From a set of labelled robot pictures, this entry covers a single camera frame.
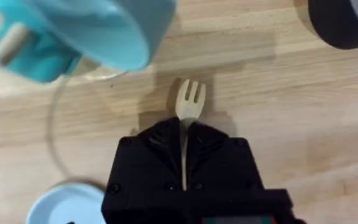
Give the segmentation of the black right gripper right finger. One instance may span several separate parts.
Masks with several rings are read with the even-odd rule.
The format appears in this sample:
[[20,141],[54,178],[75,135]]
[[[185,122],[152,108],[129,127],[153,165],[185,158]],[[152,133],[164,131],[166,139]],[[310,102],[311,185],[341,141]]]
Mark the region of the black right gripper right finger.
[[199,122],[188,128],[186,180],[189,190],[264,188],[248,140]]

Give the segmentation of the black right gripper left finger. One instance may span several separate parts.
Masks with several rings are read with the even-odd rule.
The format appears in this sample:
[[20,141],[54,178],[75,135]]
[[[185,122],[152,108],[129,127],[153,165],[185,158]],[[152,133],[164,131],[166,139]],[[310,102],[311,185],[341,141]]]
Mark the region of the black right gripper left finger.
[[136,202],[160,202],[162,193],[182,190],[180,120],[171,117],[117,146],[101,212],[106,223],[182,223],[180,211],[164,206],[136,207]]

